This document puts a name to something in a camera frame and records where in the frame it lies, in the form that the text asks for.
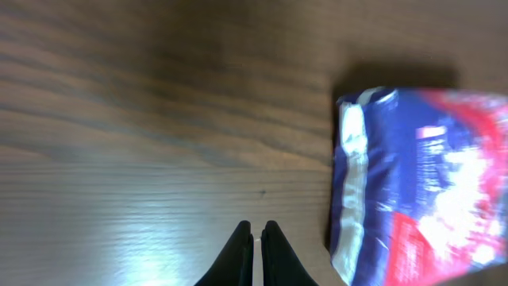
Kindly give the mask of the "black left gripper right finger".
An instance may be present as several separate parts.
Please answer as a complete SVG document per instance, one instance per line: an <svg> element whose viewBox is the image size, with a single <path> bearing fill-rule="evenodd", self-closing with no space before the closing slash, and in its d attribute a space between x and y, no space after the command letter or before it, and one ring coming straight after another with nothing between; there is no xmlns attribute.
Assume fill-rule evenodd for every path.
<svg viewBox="0 0 508 286"><path fill-rule="evenodd" d="M261 234L264 286L318 286L305 270L276 221Z"/></svg>

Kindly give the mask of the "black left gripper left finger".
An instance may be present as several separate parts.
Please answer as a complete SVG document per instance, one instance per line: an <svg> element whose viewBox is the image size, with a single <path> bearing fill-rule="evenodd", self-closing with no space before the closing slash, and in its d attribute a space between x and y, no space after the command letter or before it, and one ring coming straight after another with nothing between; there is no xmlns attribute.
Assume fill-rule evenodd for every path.
<svg viewBox="0 0 508 286"><path fill-rule="evenodd" d="M249 221L241 221L209 270L195 286L252 286L253 236Z"/></svg>

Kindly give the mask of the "purple red tissue pack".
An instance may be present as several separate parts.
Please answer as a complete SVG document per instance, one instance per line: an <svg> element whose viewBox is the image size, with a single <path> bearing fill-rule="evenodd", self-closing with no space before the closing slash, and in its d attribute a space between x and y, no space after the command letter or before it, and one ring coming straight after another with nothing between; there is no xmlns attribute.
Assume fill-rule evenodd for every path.
<svg viewBox="0 0 508 286"><path fill-rule="evenodd" d="M507 261L507 98L377 87L337 100L331 262L432 285Z"/></svg>

